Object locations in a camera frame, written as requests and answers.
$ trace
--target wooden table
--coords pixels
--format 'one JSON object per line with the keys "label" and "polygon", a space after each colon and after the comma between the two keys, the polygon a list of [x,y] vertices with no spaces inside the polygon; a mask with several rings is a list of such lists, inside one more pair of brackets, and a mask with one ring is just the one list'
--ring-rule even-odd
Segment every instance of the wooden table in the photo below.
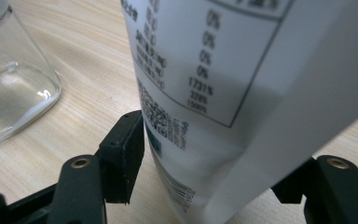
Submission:
{"label": "wooden table", "polygon": [[[56,183],[62,164],[93,154],[121,115],[140,109],[127,31],[118,0],[12,0],[62,81],[47,114],[0,143],[0,192],[8,203]],[[358,165],[358,122],[325,146]],[[149,147],[131,204],[107,205],[110,223],[177,223]],[[305,223],[300,205],[280,205],[270,190],[228,223]]]}

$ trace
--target clear glass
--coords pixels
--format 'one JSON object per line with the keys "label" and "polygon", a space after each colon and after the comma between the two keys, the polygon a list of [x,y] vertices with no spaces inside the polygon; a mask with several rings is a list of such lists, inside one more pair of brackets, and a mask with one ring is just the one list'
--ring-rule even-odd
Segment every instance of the clear glass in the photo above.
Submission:
{"label": "clear glass", "polygon": [[61,82],[11,7],[0,15],[0,141],[47,111]]}

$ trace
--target brass screw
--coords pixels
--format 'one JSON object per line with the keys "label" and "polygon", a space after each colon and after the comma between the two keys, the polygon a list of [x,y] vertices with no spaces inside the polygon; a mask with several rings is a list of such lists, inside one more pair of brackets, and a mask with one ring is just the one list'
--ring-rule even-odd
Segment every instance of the brass screw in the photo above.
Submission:
{"label": "brass screw", "polygon": [[341,170],[346,170],[350,168],[350,166],[345,161],[336,158],[327,159],[327,163]]}
{"label": "brass screw", "polygon": [[80,169],[80,168],[83,168],[83,167],[89,165],[90,162],[91,161],[89,159],[81,158],[81,159],[78,159],[77,161],[73,161],[71,163],[71,166],[72,166],[72,168]]}

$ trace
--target table surface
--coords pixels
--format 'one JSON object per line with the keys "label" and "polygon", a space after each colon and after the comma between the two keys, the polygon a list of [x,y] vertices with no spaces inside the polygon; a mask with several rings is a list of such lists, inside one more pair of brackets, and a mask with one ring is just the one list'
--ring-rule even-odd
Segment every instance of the table surface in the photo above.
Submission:
{"label": "table surface", "polygon": [[[62,81],[44,116],[0,142],[0,192],[7,203],[57,182],[70,158],[93,154],[121,115],[140,109],[118,0],[11,0]],[[316,155],[358,165],[358,121]],[[108,204],[110,223],[178,223],[162,193],[148,145],[130,205]],[[228,223],[305,223],[302,205],[281,205],[267,190]]]}

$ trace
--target white packaging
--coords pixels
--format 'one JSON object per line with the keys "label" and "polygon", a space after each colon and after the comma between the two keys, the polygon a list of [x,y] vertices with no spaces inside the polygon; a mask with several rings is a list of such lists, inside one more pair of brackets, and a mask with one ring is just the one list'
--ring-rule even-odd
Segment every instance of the white packaging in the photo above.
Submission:
{"label": "white packaging", "polygon": [[121,4],[182,222],[227,221],[358,118],[358,1]]}

